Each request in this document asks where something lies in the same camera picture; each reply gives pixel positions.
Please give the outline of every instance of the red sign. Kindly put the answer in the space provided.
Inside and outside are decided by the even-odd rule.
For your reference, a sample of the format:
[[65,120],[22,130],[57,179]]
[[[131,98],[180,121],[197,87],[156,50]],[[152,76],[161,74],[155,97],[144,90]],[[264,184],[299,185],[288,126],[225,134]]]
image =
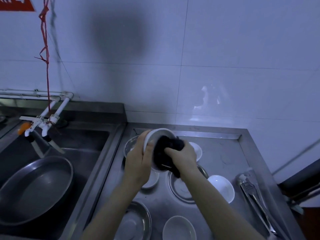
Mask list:
[[30,0],[0,0],[0,11],[29,11],[34,12]]

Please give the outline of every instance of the black sponge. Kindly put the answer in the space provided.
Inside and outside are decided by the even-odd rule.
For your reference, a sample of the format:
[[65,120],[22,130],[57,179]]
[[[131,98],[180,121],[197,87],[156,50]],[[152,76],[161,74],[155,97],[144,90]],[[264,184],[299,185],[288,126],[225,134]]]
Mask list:
[[177,178],[180,177],[180,172],[177,169],[177,167],[172,162],[171,157],[169,157],[165,153],[165,148],[172,148],[177,151],[181,151],[184,148],[184,142],[177,139],[170,139],[167,136],[162,136],[157,141],[156,145],[154,146],[153,151],[153,161],[154,164],[160,169],[160,170],[169,170],[171,171],[174,176]]

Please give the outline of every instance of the white bowl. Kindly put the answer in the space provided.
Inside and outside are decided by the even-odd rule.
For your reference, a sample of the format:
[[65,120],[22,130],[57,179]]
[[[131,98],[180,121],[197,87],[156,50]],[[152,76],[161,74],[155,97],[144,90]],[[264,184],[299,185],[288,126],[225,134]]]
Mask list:
[[199,159],[202,157],[202,149],[201,149],[201,147],[198,144],[194,143],[194,142],[189,142],[189,143],[190,143],[190,145],[192,145],[192,147],[194,149],[194,152],[197,155],[197,161],[199,161]]
[[155,172],[154,170],[151,169],[149,180],[142,186],[142,189],[148,190],[153,188],[159,180],[159,175],[160,175],[159,172]]
[[229,180],[220,175],[212,175],[208,178],[208,181],[219,191],[228,203],[233,201],[235,198],[235,190]]
[[162,231],[163,240],[197,240],[196,231],[183,216],[173,216],[165,223]]
[[146,138],[144,139],[143,152],[146,150],[146,147],[147,147],[147,144],[148,144],[149,141],[154,141],[154,144],[156,144],[161,136],[167,136],[170,139],[177,138],[175,136],[175,134],[169,129],[166,129],[166,128],[154,129],[154,130],[150,131],[146,135]]

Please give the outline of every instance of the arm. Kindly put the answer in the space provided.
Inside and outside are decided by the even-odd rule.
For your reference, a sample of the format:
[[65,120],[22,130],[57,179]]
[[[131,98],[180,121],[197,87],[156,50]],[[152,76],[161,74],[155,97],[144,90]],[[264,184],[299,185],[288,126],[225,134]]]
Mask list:
[[165,153],[180,171],[182,181],[217,239],[264,239],[200,173],[196,154],[190,143],[185,141],[185,147],[181,151],[166,148]]
[[141,187],[149,180],[153,145],[143,154],[143,141],[149,131],[142,133],[126,158],[122,183],[114,189],[109,200],[82,234],[82,240],[113,240],[127,207]]

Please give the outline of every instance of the sink basin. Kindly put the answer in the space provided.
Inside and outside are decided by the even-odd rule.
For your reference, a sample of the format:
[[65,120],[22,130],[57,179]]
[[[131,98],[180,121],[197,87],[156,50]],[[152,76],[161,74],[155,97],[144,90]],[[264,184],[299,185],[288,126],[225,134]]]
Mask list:
[[[73,127],[52,128],[50,137],[65,151],[61,154],[34,132],[45,156],[66,157],[74,167],[74,184],[66,200],[54,210],[36,220],[17,227],[0,226],[0,234],[34,239],[59,239],[78,199],[91,175],[94,166],[110,135],[109,131],[89,130]],[[39,159],[31,144],[23,137],[17,137],[0,153],[0,187],[18,169]]]

